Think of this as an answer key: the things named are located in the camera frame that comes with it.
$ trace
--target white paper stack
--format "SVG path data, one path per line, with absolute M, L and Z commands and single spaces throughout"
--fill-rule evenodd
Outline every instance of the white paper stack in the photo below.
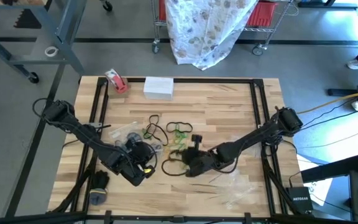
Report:
M 173 99 L 173 78 L 146 77 L 144 95 L 151 100 Z

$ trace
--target red item on shelf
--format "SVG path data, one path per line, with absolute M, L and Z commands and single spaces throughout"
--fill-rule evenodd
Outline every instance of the red item on shelf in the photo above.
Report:
M 259 1 L 249 17 L 248 26 L 268 27 L 272 24 L 273 13 L 277 3 Z
M 161 21 L 165 21 L 167 20 L 167 15 L 166 15 L 166 12 L 165 12 L 165 0 L 159 0 L 158 2 L 158 8 L 160 9 L 159 10 L 159 13 L 160 13 L 160 20 Z

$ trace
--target red tape dispenser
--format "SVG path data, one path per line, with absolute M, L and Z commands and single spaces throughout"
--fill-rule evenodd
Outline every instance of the red tape dispenser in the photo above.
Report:
M 116 88 L 117 93 L 122 94 L 128 90 L 128 85 L 126 85 L 124 79 L 121 78 L 120 75 L 114 70 L 105 73 L 105 76 L 109 80 L 109 82 Z

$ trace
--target concrete floor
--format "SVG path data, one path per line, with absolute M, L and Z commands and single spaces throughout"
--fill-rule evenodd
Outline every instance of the concrete floor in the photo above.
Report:
M 149 7 L 148 1 L 114 1 L 115 12 L 106 14 L 98 1 L 90 1 L 77 37 L 151 38 Z M 0 37 L 37 35 L 37 30 L 12 27 L 19 13 L 0 12 Z M 262 37 L 243 34 L 241 38 Z M 298 16 L 284 18 L 274 39 L 358 40 L 358 13 L 300 9 Z M 3 44 L 15 54 L 28 54 L 32 48 L 32 43 Z M 332 100 L 324 92 L 327 88 L 355 88 L 358 85 L 358 70 L 344 66 L 358 54 L 358 47 L 270 45 L 261 57 L 250 53 L 252 47 L 236 45 L 225 60 L 203 72 L 192 65 L 176 65 L 168 44 L 162 44 L 156 55 L 151 52 L 151 44 L 74 44 L 73 49 L 88 75 L 102 75 L 114 67 L 120 74 L 132 76 L 279 78 L 286 105 L 298 111 Z M 57 66 L 27 68 L 39 74 L 39 84 L 29 83 L 0 61 L 0 216 L 6 209 L 37 122 L 31 104 L 47 95 Z M 57 98 L 74 102 L 77 81 L 78 75 L 67 66 Z M 327 110 L 308 113 L 301 119 L 309 121 Z M 340 108 L 323 119 L 350 111 L 349 107 Z M 357 155 L 358 136 L 329 147 L 305 147 L 327 144 L 357 132 L 358 115 L 354 114 L 302 131 L 295 136 L 295 143 L 298 152 L 312 161 L 332 162 Z M 17 215 L 43 213 L 47 208 L 64 137 L 61 131 L 46 128 Z M 334 179 L 327 201 L 341 206 L 349 197 L 347 186 L 347 177 Z M 341 218 L 350 217 L 347 212 L 328 204 L 316 206 L 316 209 Z

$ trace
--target yellow cable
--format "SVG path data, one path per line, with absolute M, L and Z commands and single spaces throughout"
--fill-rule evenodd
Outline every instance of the yellow cable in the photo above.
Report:
M 338 101 L 340 101 L 340 100 L 346 100 L 346 99 L 349 99 L 349 98 L 352 98 L 352 97 L 356 97 L 356 96 L 358 96 L 358 93 L 351 94 L 351 95 L 347 95 L 347 96 L 343 96 L 343 97 L 340 97 L 340 98 L 338 98 L 338 99 L 336 99 L 336 100 L 332 100 L 332 101 L 330 101 L 330 102 L 328 102 L 328 103 L 325 103 L 325 104 L 323 104 L 323 105 L 320 105 L 320 106 L 317 106 L 317 107 L 315 107 L 315 108 L 312 108 L 312 109 L 310 109 L 310 110 L 301 111 L 301 112 L 299 112 L 299 113 L 297 113 L 297 114 L 303 114 L 303 113 L 307 113 L 307 112 L 310 112 L 310 111 L 314 111 L 314 110 L 317 110 L 318 108 L 322 108 L 322 107 L 324 107 L 324 106 L 330 105 L 331 103 L 335 103 L 335 102 L 338 102 Z

